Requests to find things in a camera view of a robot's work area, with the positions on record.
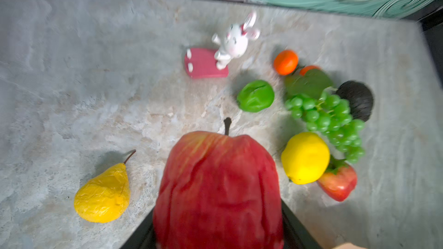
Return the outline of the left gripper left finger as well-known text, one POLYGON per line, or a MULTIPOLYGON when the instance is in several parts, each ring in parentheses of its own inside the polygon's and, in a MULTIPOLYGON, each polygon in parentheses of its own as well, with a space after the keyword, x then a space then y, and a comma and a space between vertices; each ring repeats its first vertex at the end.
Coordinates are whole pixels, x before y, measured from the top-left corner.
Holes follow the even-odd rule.
POLYGON ((154 209, 150 211, 130 238, 121 246, 121 249, 156 249, 153 211, 154 209))

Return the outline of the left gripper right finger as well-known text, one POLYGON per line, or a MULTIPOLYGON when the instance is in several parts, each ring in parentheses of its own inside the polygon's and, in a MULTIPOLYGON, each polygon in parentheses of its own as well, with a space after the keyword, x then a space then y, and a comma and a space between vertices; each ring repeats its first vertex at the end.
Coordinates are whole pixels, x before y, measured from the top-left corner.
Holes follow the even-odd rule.
POLYGON ((284 201, 281 201, 281 210, 283 214, 283 249, 322 249, 284 201))

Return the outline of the yellow fake lemon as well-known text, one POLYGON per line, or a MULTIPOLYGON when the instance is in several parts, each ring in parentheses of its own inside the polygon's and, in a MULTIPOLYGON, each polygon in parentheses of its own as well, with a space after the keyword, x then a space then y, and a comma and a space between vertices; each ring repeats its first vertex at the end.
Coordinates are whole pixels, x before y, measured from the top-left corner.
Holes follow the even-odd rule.
POLYGON ((313 183, 320 179, 330 162, 330 151, 315 133, 304 132, 292 137, 281 154, 283 169, 293 183, 313 183))

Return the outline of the red fake apple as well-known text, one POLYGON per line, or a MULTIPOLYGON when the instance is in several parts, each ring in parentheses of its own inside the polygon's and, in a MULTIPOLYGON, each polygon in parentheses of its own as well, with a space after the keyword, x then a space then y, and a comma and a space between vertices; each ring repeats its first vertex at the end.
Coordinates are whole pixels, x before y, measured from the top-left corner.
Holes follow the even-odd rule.
POLYGON ((183 135, 166 162, 153 227, 159 249, 281 249, 274 159, 248 135, 183 135))

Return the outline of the pink scalloped fruit bowl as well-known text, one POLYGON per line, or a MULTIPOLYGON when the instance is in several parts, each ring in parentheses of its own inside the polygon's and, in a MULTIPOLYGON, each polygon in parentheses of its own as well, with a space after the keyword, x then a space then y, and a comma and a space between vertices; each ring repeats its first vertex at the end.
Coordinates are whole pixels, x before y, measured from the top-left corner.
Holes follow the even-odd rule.
POLYGON ((366 248, 356 246, 355 244, 352 244, 352 243, 344 243, 344 244, 334 247, 333 249, 366 249, 366 248))

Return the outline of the small yellow fake pear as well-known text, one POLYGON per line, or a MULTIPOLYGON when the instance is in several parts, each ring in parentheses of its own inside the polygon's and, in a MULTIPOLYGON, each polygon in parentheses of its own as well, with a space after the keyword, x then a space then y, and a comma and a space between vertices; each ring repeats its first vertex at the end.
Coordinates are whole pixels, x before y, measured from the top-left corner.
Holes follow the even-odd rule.
POLYGON ((82 219, 104 224, 123 215, 131 196, 126 163, 135 153, 132 150, 124 162, 108 168, 79 189, 74 208, 82 219))

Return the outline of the red fake strawberry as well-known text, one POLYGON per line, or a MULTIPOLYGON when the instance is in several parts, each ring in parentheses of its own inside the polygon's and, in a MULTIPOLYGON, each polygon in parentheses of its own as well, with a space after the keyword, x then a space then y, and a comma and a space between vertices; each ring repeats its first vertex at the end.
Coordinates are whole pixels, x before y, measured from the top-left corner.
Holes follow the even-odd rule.
POLYGON ((345 159, 336 159, 331 155, 330 163, 317 180, 317 184, 337 202, 346 200, 358 183, 357 174, 345 159))

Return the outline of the green fake grape bunch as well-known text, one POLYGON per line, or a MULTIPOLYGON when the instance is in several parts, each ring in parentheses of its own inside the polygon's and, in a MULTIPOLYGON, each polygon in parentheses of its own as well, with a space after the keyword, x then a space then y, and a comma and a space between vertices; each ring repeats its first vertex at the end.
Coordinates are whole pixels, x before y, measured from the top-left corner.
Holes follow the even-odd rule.
POLYGON ((285 107, 293 118, 325 136, 346 161, 354 164, 364 157, 360 132, 365 123, 351 113, 350 102, 335 93, 338 89, 329 75, 318 69, 294 73, 285 78, 284 87, 285 107))

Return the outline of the green fake lime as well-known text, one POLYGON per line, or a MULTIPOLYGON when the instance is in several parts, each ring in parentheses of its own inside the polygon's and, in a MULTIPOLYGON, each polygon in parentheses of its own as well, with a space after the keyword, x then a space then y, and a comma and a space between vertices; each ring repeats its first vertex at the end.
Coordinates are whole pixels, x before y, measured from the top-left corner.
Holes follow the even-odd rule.
POLYGON ((258 113, 272 105, 275 93, 272 86, 264 80, 255 80, 245 85, 236 100, 242 111, 258 113))

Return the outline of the dark fake avocado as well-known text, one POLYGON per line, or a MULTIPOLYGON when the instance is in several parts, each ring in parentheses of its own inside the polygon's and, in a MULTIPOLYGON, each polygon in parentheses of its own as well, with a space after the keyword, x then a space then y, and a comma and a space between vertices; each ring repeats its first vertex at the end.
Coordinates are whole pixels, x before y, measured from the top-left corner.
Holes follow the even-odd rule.
POLYGON ((374 97, 364 83, 346 81, 339 86, 336 94, 349 102, 350 114, 354 119, 364 122, 369 120, 374 107, 374 97))

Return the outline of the white rabbit figurine pink base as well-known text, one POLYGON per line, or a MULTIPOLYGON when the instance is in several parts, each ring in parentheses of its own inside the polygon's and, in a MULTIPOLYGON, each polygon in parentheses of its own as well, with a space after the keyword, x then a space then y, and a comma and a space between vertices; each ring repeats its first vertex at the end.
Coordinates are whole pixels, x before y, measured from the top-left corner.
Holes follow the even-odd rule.
POLYGON ((225 78, 228 64, 246 53, 250 41, 257 40, 260 30, 254 28, 257 13, 251 12, 243 24, 232 24, 221 38, 212 36, 216 49, 188 48, 184 57, 184 69, 190 78, 225 78))

